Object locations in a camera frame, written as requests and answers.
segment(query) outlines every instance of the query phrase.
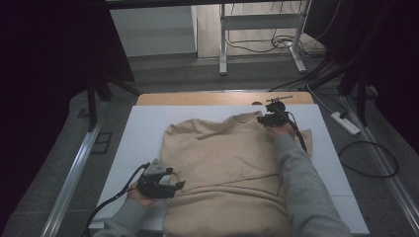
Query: black cable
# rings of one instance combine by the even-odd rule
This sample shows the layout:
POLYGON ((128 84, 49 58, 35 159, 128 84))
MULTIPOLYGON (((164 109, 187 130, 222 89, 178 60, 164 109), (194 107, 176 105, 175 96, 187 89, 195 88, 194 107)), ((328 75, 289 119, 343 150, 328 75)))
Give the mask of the black cable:
POLYGON ((275 110, 275 113, 280 114, 281 117, 284 118, 291 125, 291 127, 293 128, 293 131, 295 132, 296 136, 299 139, 299 143, 301 143, 301 148, 305 151, 305 153, 307 153, 307 147, 305 146, 304 139, 302 138, 302 134, 301 132, 299 132, 298 127, 296 126, 296 123, 294 123, 284 112, 280 111, 276 107, 273 107, 273 109, 275 110))
POLYGON ((86 227, 82 233, 81 236, 87 236, 90 237, 90 231, 89 231, 89 225, 90 223, 92 223, 93 218, 96 216, 96 214, 103 208, 105 207, 107 204, 113 202, 114 200, 120 198, 123 194, 125 194, 126 192, 128 192, 128 188, 129 185, 132 181, 132 179, 135 177, 135 175, 138 173, 138 171, 140 171, 141 169, 146 169, 148 167, 149 164, 144 164, 141 165, 140 167, 138 167, 133 174, 131 175, 131 177, 129 178, 128 182, 126 183, 126 185, 123 187, 123 189, 117 193, 115 196, 105 200, 104 202, 102 202, 100 205, 98 205, 98 207, 96 207, 93 212, 89 215, 89 218, 87 219, 87 223, 86 223, 86 227))
POLYGON ((334 101, 337 105, 339 105, 345 111, 344 113, 341 113, 341 115, 342 114, 345 114, 346 115, 348 113, 348 109, 346 109, 346 107, 344 105, 342 105, 340 102, 338 102, 335 98, 333 98, 333 97, 331 97, 329 95, 323 94, 323 93, 321 93, 319 91, 317 91, 317 93, 320 94, 320 95, 322 95, 322 96, 324 96, 324 97, 326 97, 326 98, 329 98, 330 100, 334 101))
MULTIPOLYGON (((230 15, 233 15, 234 6, 235 5, 233 4, 232 5, 232 8, 231 8, 230 15)), ((256 52, 256 53, 270 52, 272 50, 275 50, 276 48, 279 48, 279 49, 287 48, 288 46, 285 44, 285 42, 286 41, 292 41, 293 37, 291 37, 291 36, 275 36, 276 32, 277 32, 277 29, 275 29, 275 32, 272 35, 272 38, 271 39, 248 39, 248 40, 232 41, 230 39, 230 31, 227 31, 227 39, 225 39, 225 42, 229 46, 231 46, 231 47, 241 48, 241 49, 248 50, 248 51, 251 51, 251 52, 256 52), (261 51, 259 51, 259 50, 254 50, 254 49, 251 49, 251 48, 248 48, 248 47, 244 47, 244 46, 236 46, 236 45, 234 45, 235 43, 239 43, 239 42, 261 42, 261 41, 269 41, 273 47, 270 48, 270 49, 267 49, 267 50, 261 50, 261 51)))
POLYGON ((345 168, 347 168, 347 169, 349 169, 349 170, 351 170, 351 171, 353 171, 355 173, 358 173, 360 175, 363 175, 363 176, 366 176, 366 177, 370 177, 370 178, 383 178, 383 179, 385 179, 385 178, 391 178, 391 177, 394 177, 398 173, 398 171, 399 171, 399 165, 398 165, 397 159, 395 158, 395 156, 387 148, 385 148, 384 146, 382 146, 382 145, 380 145, 378 143, 374 143, 374 142, 370 142, 370 141, 356 141, 356 142, 353 142, 353 143, 345 146, 344 148, 342 148, 342 150, 339 151, 339 153, 338 153, 339 158, 341 158, 342 153, 346 149, 348 149, 349 147, 351 147, 353 145, 359 144, 359 143, 365 143, 365 144, 370 144, 370 145, 378 146, 379 148, 381 148, 382 150, 384 150, 387 154, 389 154, 390 157, 392 158, 392 160, 394 162, 394 166, 395 166, 393 173, 390 174, 390 175, 384 175, 384 176, 372 175, 372 174, 368 174, 366 172, 357 170, 357 169, 355 169, 353 167, 350 167, 350 166, 346 165, 345 163, 343 163, 341 161, 343 167, 345 167, 345 168))
MULTIPOLYGON (((339 44, 335 48, 327 50, 325 52, 326 59, 327 58, 333 58, 335 55, 338 55, 338 54, 345 54, 346 51, 348 51, 348 50, 353 50, 352 46, 355 45, 355 43, 358 41, 359 37, 369 28, 369 25, 371 24, 371 20, 374 18, 374 15, 375 15, 374 13, 370 14, 369 18, 366 19, 366 23, 363 24, 362 26, 360 26, 357 29, 357 31, 354 34, 352 34, 352 36, 349 39, 345 39, 341 44, 339 44)), ((311 79, 310 83, 313 83, 313 84, 310 84, 313 87, 311 87, 311 86, 310 87, 315 89, 315 88, 318 87, 319 84, 323 84, 324 82, 327 82, 330 79, 333 79, 336 76, 344 73, 356 61, 355 59, 357 57, 358 57, 358 55, 355 54, 348 62, 346 62, 345 64, 343 64, 339 68, 337 68, 335 71, 330 72, 329 74, 323 76, 322 78, 318 78, 315 81, 312 81, 313 77, 308 78, 308 79, 311 79)))
POLYGON ((301 41, 298 44, 299 54, 306 58, 323 58, 327 55, 327 49, 323 49, 320 51, 306 51, 304 48, 304 43, 301 41))
POLYGON ((288 114, 290 114, 293 117, 293 123, 295 123, 295 125, 298 126, 298 124, 296 124, 296 120, 295 120, 295 117, 293 116, 293 113, 288 112, 288 114))
POLYGON ((295 11, 293 10, 293 1, 290 1, 290 7, 291 7, 291 10, 295 13, 295 11))
MULTIPOLYGON (((321 75, 322 73, 324 73, 324 72, 326 72, 327 70, 329 70, 333 65, 335 64, 335 62, 334 61, 332 61, 332 63, 326 68, 326 69, 323 69, 322 71, 320 71, 320 72, 318 72, 317 74, 316 74, 316 76, 319 76, 319 75, 321 75)), ((302 83, 304 83, 304 81, 301 81, 301 82, 299 82, 299 83, 297 83, 297 84, 295 84, 295 85, 292 85, 291 87, 289 87, 289 92, 291 91, 291 89, 293 88, 293 87, 295 87, 295 86, 297 86, 297 85, 300 85, 300 84, 302 84, 302 83)))
POLYGON ((269 9, 268 10, 268 12, 266 12, 266 14, 268 14, 269 12, 274 12, 274 4, 275 4, 275 2, 272 2, 272 6, 271 6, 271 9, 269 9))

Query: person's arm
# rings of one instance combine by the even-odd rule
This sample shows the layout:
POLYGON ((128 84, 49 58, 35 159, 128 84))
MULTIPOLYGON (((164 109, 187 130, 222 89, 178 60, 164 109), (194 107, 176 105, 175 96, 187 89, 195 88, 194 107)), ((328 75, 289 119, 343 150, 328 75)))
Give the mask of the person's arm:
POLYGON ((289 124, 267 128, 275 137, 293 236, 352 236, 308 155, 294 143, 293 128, 289 124))
POLYGON ((156 199, 144 197, 132 184, 120 210, 105 221, 105 228, 94 237, 136 237, 144 216, 156 199))

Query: white board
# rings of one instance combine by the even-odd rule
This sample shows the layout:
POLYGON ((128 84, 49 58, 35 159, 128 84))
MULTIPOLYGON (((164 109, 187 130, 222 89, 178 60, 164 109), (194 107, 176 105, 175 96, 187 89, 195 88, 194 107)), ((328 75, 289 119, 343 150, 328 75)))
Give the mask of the white board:
MULTIPOLYGON (((263 106, 132 107, 120 147, 98 204, 119 192, 136 168, 159 158, 163 133, 170 124, 187 119, 223 121, 234 115, 255 111, 266 113, 263 106)), ((317 105, 292 105, 287 106, 287 111, 293 113, 300 130, 311 129, 313 136, 312 164, 323 180, 342 219, 352 233, 368 234, 369 230, 339 162, 319 108, 317 105)), ((103 228, 104 220, 119 210, 125 198, 121 197, 104 207, 94 218, 90 227, 93 229, 103 228)), ((149 216, 143 223, 143 229, 162 230, 165 210, 164 200, 157 202, 150 209, 149 216)))

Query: hand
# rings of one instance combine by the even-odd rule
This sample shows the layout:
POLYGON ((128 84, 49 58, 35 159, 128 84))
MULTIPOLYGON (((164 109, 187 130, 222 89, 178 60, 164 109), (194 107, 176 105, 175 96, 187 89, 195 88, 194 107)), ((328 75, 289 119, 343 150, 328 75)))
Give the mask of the hand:
POLYGON ((155 202, 157 202, 157 199, 155 198, 149 198, 149 197, 145 197, 143 196, 139 190, 136 188, 138 182, 133 183, 132 185, 129 186, 128 192, 127 192, 127 198, 132 198, 136 201, 138 201, 139 203, 141 203, 142 205, 146 206, 146 207, 150 207, 152 206, 155 202))
POLYGON ((284 134, 288 134, 292 137, 295 137, 295 131, 289 123, 286 123, 282 126, 265 126, 265 128, 268 129, 274 135, 274 137, 284 134))

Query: wall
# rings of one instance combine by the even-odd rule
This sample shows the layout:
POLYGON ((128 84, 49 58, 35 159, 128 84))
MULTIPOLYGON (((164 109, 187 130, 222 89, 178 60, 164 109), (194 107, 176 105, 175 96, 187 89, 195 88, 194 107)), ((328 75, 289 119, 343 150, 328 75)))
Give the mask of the wall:
POLYGON ((112 10, 126 56, 196 52, 194 8, 112 10))

